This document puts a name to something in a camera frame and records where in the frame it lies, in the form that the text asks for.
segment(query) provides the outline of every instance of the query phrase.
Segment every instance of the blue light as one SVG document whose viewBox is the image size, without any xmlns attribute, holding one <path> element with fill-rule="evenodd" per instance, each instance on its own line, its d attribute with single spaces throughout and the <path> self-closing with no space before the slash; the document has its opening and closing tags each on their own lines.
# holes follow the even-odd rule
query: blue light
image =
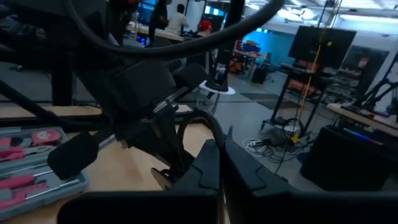
<svg viewBox="0 0 398 224">
<path fill-rule="evenodd" d="M 354 134 L 354 135 L 356 135 L 356 136 L 358 136 L 358 137 L 360 137 L 360 138 L 362 138 L 362 139 L 365 139 L 365 140 L 368 140 L 368 141 L 371 141 L 371 142 L 373 142 L 373 143 L 376 143 L 376 144 L 378 144 L 379 146 L 382 146 L 383 145 L 383 143 L 381 143 L 381 142 L 379 142 L 379 141 L 376 141 L 376 140 L 373 140 L 373 139 L 371 139 L 371 138 L 369 138 L 369 137 L 367 137 L 367 136 L 365 136 L 365 135 L 363 135 L 363 134 L 359 134 L 359 133 L 357 133 L 357 132 L 355 132 L 355 131 L 352 131 L 352 130 L 349 130 L 349 129 L 344 129 L 344 131 L 346 131 L 346 132 L 348 132 L 348 133 L 351 133 L 351 134 Z"/>
</svg>

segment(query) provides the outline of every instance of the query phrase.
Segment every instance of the white shirt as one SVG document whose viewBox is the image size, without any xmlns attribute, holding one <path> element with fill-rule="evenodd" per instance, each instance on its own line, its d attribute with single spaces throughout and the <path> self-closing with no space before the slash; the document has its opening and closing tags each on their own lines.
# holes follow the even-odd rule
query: white shirt
<svg viewBox="0 0 398 224">
<path fill-rule="evenodd" d="M 164 31 L 169 32 L 171 34 L 180 35 L 181 34 L 181 26 L 189 27 L 185 16 L 182 13 L 176 13 L 170 19 L 169 25 L 164 29 Z"/>
</svg>

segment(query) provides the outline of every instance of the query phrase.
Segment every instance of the wooden table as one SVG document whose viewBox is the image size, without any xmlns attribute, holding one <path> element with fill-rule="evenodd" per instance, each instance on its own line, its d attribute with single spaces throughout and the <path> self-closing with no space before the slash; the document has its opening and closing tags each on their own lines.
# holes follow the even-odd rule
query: wooden table
<svg viewBox="0 0 398 224">
<path fill-rule="evenodd" d="M 47 107 L 48 110 L 62 115 L 97 114 L 99 109 L 89 106 Z M 179 111 L 189 111 L 190 108 L 180 105 Z M 22 108 L 0 108 L 0 117 L 31 116 Z M 213 138 L 210 130 L 202 124 L 190 124 L 184 135 L 185 149 L 193 156 L 197 156 L 203 143 Z M 87 191 L 115 191 L 115 190 L 160 190 L 150 173 L 150 168 L 159 170 L 167 166 L 154 157 L 136 149 L 122 149 L 121 144 L 114 142 L 101 150 L 97 160 L 88 168 L 90 186 Z M 35 209 L 29 213 L 19 215 L 5 223 L 7 224 L 54 224 L 60 207 L 68 199 Z"/>
<path fill-rule="evenodd" d="M 126 27 L 126 29 L 129 31 L 136 31 L 136 25 L 135 24 L 128 25 Z M 147 27 L 145 25 L 138 25 L 138 33 L 149 35 L 149 27 Z M 180 37 L 179 35 L 171 34 L 169 32 L 161 30 L 161 29 L 156 29 L 155 35 L 157 37 L 163 37 L 163 38 L 170 39 L 170 40 L 176 40 L 176 41 L 181 41 L 181 42 L 184 41 L 183 37 Z"/>
<path fill-rule="evenodd" d="M 365 118 L 359 114 L 341 108 L 339 103 L 329 103 L 327 108 L 335 113 L 341 114 L 347 118 L 351 118 L 357 122 L 374 127 L 392 136 L 398 137 L 398 124 L 396 123 L 396 116 L 385 118 L 379 115 L 374 115 L 373 119 Z"/>
</svg>

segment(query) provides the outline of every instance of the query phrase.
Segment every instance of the black speaker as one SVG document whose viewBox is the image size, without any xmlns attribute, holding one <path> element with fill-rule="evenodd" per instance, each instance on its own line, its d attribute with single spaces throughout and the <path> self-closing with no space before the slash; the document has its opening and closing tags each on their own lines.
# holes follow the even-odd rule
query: black speaker
<svg viewBox="0 0 398 224">
<path fill-rule="evenodd" d="M 380 190 L 397 162 L 389 145 L 352 129 L 325 126 L 300 173 L 324 190 Z"/>
<path fill-rule="evenodd" d="M 263 84 L 266 80 L 268 65 L 262 65 L 255 69 L 253 73 L 253 77 L 251 78 L 251 82 Z"/>
</svg>

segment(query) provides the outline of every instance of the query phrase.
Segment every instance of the extension cord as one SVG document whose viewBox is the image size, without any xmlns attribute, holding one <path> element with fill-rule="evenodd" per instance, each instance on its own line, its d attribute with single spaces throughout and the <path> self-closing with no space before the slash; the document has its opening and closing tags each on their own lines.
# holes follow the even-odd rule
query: extension cord
<svg viewBox="0 0 398 224">
<path fill-rule="evenodd" d="M 270 146 L 272 145 L 271 139 L 263 139 L 263 140 L 257 140 L 257 141 L 251 141 L 249 143 L 249 146 L 255 147 L 255 146 Z"/>
</svg>

